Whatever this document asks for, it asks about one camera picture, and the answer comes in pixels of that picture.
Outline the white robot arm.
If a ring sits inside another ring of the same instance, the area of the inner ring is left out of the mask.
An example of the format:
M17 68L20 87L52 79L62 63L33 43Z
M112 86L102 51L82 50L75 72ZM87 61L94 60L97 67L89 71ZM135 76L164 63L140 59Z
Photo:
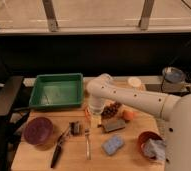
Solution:
M109 74L90 80L88 111L101 114L107 99L168 121L165 171L191 171L191 94L183 97L122 88Z

